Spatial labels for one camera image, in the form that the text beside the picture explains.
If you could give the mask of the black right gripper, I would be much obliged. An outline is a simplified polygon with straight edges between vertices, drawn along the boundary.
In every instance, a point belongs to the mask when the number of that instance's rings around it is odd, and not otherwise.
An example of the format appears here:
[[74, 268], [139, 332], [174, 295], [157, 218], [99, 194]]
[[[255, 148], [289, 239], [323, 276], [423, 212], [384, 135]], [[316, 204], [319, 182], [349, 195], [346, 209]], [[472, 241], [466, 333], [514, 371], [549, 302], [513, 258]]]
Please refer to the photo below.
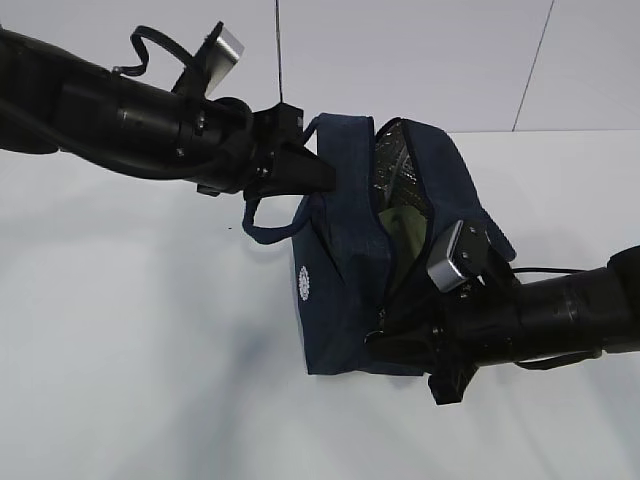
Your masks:
[[428, 385], [437, 405], [461, 402], [479, 368], [525, 359], [522, 289], [521, 284], [466, 284], [442, 298], [437, 334], [428, 326], [368, 333], [363, 371], [431, 374]]

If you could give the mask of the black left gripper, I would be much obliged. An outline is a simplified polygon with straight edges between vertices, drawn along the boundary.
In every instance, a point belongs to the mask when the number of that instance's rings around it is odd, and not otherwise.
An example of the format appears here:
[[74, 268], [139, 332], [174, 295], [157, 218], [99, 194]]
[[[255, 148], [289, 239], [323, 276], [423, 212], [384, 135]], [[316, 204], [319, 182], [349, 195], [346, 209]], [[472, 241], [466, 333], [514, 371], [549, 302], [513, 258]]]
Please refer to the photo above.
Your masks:
[[335, 188], [335, 169], [304, 147], [301, 108], [279, 102], [250, 111], [247, 120], [218, 150], [221, 163], [195, 179], [198, 193], [241, 193], [245, 200], [258, 200]]

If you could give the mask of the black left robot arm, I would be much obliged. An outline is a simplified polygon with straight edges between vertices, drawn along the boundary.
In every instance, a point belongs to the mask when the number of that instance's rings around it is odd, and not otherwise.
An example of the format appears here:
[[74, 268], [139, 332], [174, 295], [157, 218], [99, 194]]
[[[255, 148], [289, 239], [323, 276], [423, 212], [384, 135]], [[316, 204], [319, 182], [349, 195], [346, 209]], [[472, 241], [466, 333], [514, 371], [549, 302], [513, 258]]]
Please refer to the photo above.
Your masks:
[[244, 51], [223, 24], [196, 52], [147, 26], [130, 40], [138, 63], [108, 69], [3, 30], [2, 148], [68, 152], [124, 176], [190, 182], [214, 197], [335, 187], [335, 169], [305, 145], [299, 108], [254, 111], [234, 97], [211, 98]]

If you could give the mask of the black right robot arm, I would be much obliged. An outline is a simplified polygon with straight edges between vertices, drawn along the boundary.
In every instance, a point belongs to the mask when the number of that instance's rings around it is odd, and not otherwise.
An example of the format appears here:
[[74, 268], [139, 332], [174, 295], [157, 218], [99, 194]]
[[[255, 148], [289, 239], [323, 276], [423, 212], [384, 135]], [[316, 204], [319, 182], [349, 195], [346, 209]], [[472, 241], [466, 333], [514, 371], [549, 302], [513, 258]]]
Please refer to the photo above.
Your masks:
[[639, 249], [593, 270], [522, 283], [496, 255], [480, 278], [390, 308], [365, 340], [381, 362], [427, 375], [438, 405], [459, 403], [479, 368], [545, 371], [639, 349]]

